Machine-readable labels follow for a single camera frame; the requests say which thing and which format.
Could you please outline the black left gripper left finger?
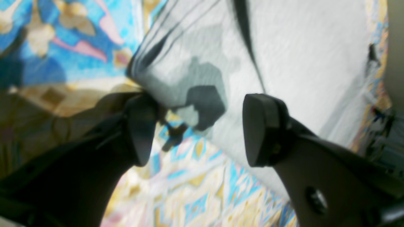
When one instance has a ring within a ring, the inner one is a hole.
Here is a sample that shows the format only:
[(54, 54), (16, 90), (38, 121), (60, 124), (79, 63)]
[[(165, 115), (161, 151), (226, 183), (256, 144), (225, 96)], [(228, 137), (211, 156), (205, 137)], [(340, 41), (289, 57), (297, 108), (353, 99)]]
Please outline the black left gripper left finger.
[(158, 104), (145, 93), (83, 138), (1, 180), (1, 217), (25, 227), (98, 227), (121, 176), (147, 164)]

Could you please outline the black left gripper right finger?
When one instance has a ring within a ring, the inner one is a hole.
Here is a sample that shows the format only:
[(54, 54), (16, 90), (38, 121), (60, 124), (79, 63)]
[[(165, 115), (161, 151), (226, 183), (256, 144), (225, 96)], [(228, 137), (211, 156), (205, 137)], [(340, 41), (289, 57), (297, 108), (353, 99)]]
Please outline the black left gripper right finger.
[(242, 120), (249, 166), (274, 168), (301, 227), (403, 226), (403, 181), (316, 136), (282, 100), (245, 95)]

